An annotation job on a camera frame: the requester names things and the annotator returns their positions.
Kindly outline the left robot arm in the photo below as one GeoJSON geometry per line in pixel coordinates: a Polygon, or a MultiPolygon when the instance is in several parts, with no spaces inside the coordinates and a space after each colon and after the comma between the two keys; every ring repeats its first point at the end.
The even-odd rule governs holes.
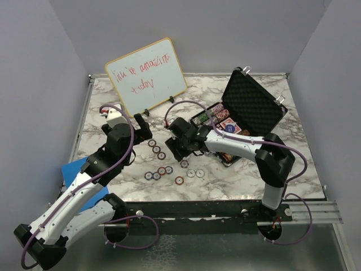
{"type": "Polygon", "coordinates": [[[68,248],[93,228],[108,222],[129,223],[126,204],[114,193],[98,199],[87,210],[82,207],[101,192],[124,167],[131,164],[133,147],[152,138],[149,124],[141,114],[135,119],[139,129],[134,129],[127,116],[107,116],[102,126],[106,143],[90,155],[76,177],[54,204],[31,224],[20,224],[14,235],[23,246],[21,266],[27,266],[30,255],[43,270],[53,268],[66,254],[68,248]]]}

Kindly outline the blue small blind button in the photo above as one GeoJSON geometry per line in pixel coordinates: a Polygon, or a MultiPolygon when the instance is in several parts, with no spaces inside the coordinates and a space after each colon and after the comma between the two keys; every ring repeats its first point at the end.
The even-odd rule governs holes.
{"type": "Polygon", "coordinates": [[[225,126],[225,129],[224,129],[226,132],[228,133],[234,133],[236,128],[235,126],[231,125],[231,124],[228,124],[225,126]]]}

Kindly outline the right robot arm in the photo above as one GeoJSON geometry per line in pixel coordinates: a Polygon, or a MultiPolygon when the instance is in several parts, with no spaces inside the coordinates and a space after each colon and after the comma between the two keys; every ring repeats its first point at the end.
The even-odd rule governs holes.
{"type": "Polygon", "coordinates": [[[295,157],[276,134],[263,138],[231,134],[209,125],[196,128],[181,117],[166,127],[173,135],[166,145],[177,161],[191,153],[222,152],[256,163],[265,183],[259,214],[266,221],[279,215],[285,183],[295,157]]]}

